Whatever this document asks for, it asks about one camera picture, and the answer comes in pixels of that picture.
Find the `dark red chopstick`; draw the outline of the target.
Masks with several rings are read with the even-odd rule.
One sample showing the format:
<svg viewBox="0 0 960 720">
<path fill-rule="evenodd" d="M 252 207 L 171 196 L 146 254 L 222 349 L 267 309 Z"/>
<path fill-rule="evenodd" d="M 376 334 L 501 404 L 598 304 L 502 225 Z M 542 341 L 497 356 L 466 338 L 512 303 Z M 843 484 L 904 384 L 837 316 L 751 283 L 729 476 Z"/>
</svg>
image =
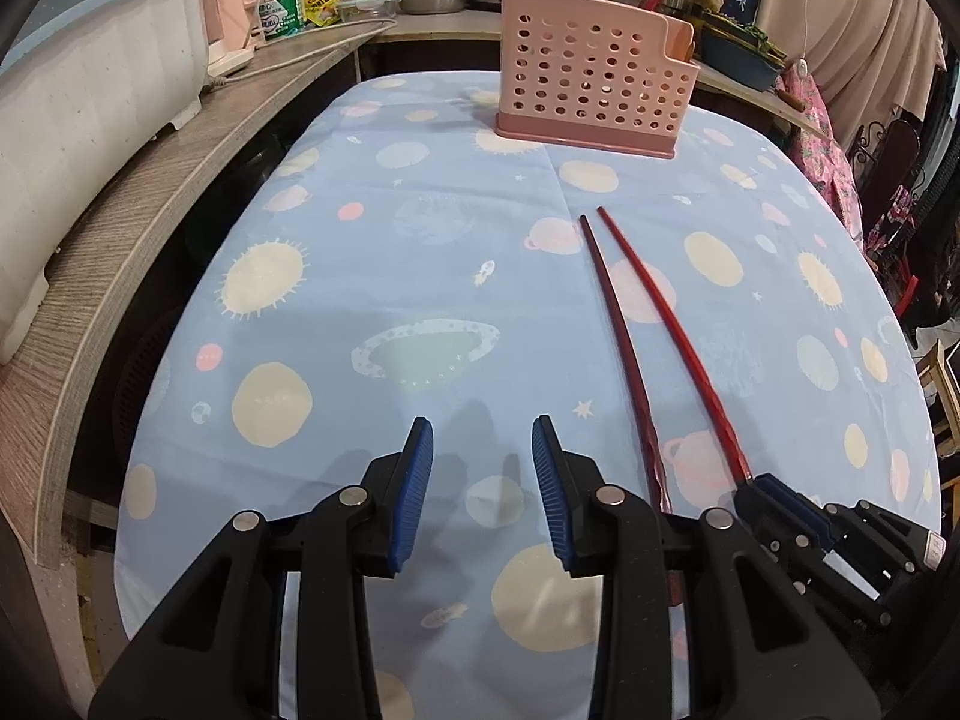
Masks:
<svg viewBox="0 0 960 720">
<path fill-rule="evenodd" d="M 601 287 L 602 296 L 604 296 L 608 320 L 612 325 L 613 336 L 615 337 L 615 343 L 617 343 L 620 364 L 625 374 L 626 388 L 628 388 L 630 394 L 631 413 L 633 413 L 636 433 L 638 433 L 638 439 L 640 439 L 640 457 L 643 461 L 649 499 L 661 514 L 670 514 L 672 512 L 672 500 L 670 500 L 667 483 L 665 483 L 665 468 L 662 463 L 661 452 L 659 452 L 658 431 L 656 431 L 656 426 L 652 421 L 651 403 L 647 398 L 646 387 L 644 387 L 641 377 L 640 363 L 636 359 L 630 330 L 626 325 L 625 316 L 620 307 L 619 298 L 617 298 L 617 291 L 615 291 L 612 278 L 610 278 L 607 265 L 605 265 L 604 255 L 602 255 L 602 250 L 597 242 L 596 234 L 592 231 L 592 226 L 590 226 L 586 215 L 579 216 L 579 227 L 584 234 L 590 261 L 594 265 L 594 270 L 596 270 L 597 281 Z"/>
</svg>

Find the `blue planet pattern tablecloth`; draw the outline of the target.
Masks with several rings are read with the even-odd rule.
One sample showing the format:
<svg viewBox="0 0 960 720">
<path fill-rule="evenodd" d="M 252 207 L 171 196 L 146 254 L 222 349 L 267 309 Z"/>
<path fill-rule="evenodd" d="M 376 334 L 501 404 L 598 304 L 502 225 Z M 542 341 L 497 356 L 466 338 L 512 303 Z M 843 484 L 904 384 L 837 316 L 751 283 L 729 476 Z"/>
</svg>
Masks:
<svg viewBox="0 0 960 720">
<path fill-rule="evenodd" d="M 939 527 L 910 348 L 856 244 L 797 167 L 706 110 L 670 160 L 506 140 L 489 71 L 342 94 L 178 296 L 133 441 L 114 562 L 135 631 L 231 515 L 309 511 L 434 429 L 415 551 L 368 589 L 391 718 L 579 718 L 601 585 L 556 561 L 530 429 L 548 416 L 644 489 L 597 284 L 604 252 L 651 398 L 675 512 L 734 484 L 646 294 L 692 340 L 755 472 L 817 502 Z"/>
</svg>

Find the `pink floral hanging garment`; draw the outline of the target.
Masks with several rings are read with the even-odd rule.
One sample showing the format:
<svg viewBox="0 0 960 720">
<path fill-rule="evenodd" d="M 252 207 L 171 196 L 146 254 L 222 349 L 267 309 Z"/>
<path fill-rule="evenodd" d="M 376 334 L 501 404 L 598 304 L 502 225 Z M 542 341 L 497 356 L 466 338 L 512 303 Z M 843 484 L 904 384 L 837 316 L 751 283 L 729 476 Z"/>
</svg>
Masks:
<svg viewBox="0 0 960 720">
<path fill-rule="evenodd" d="M 800 62 L 794 62 L 781 73 L 776 89 L 804 103 L 805 120 L 823 133 L 820 138 L 801 130 L 789 146 L 789 158 L 841 221 L 857 249 L 864 250 L 861 200 L 853 168 L 833 135 L 830 114 L 814 75 L 810 70 L 800 70 Z"/>
</svg>

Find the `blue bowl stack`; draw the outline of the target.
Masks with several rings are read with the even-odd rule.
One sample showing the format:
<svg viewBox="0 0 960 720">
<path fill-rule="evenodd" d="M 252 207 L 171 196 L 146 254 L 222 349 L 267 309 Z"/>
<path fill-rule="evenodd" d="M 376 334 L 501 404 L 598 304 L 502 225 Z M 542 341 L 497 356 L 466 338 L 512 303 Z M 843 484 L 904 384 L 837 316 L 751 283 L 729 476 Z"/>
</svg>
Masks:
<svg viewBox="0 0 960 720">
<path fill-rule="evenodd" d="M 697 23 L 700 57 L 710 67 L 757 91 L 776 86 L 776 78 L 788 66 L 788 54 L 760 28 L 706 10 L 697 16 Z"/>
</svg>

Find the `pink perforated utensil holder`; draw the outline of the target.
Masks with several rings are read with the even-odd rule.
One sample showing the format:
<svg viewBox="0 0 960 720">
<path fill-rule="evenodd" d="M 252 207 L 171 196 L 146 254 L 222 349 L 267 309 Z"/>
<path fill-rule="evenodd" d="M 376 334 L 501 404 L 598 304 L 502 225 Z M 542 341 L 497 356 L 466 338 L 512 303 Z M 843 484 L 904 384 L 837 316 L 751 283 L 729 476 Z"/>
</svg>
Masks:
<svg viewBox="0 0 960 720">
<path fill-rule="evenodd" d="M 610 0 L 501 0 L 500 137 L 670 160 L 700 67 L 690 23 Z"/>
</svg>

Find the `beige curtain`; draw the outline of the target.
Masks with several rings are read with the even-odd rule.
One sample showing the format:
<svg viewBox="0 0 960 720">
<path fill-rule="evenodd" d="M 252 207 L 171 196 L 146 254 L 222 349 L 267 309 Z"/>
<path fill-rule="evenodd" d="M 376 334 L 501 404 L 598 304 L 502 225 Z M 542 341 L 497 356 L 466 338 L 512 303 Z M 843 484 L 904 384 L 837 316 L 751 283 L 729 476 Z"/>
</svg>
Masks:
<svg viewBox="0 0 960 720">
<path fill-rule="evenodd" d="M 789 59 L 807 64 L 841 146 L 896 110 L 926 112 L 944 60 L 926 0 L 760 0 L 757 23 Z"/>
</svg>

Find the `white dish drainer bin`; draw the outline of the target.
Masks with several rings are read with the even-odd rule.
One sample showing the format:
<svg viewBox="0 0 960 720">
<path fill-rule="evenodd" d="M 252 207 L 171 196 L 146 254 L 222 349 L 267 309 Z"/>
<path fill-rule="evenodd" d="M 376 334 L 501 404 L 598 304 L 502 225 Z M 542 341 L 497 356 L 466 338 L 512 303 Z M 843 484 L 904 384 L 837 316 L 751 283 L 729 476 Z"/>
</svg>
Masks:
<svg viewBox="0 0 960 720">
<path fill-rule="evenodd" d="M 199 112 L 206 62 L 202 0 L 85 0 L 3 59 L 3 358 L 76 220 L 148 140 Z"/>
</svg>

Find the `clear food container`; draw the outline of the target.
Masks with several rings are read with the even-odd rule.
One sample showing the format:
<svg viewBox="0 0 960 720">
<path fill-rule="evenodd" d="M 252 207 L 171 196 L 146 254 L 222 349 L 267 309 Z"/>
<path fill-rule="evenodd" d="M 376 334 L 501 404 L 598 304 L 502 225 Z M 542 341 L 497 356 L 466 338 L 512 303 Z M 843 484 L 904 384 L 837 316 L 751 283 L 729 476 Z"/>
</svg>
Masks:
<svg viewBox="0 0 960 720">
<path fill-rule="evenodd" d="M 343 23 L 368 20 L 392 20 L 402 0 L 337 0 L 335 8 Z"/>
</svg>

